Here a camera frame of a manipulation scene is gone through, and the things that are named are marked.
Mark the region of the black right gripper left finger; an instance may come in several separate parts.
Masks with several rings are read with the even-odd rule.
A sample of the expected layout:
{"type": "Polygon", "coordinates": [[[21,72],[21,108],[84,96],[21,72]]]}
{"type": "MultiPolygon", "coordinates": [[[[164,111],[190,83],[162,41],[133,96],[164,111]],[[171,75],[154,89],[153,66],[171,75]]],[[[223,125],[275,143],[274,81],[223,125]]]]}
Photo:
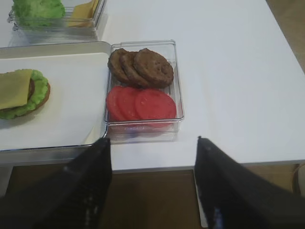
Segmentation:
{"type": "Polygon", "coordinates": [[[101,138],[60,171],[1,198],[0,227],[96,229],[111,180],[111,143],[101,138]]]}

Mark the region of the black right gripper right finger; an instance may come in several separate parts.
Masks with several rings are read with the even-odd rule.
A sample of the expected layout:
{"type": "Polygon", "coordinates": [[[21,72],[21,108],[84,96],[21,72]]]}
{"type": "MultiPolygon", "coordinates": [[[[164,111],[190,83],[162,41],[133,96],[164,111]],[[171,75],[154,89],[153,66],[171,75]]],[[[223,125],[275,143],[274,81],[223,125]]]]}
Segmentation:
{"type": "Polygon", "coordinates": [[[305,227],[303,197],[252,173],[207,138],[198,138],[194,176],[210,229],[305,227]]]}

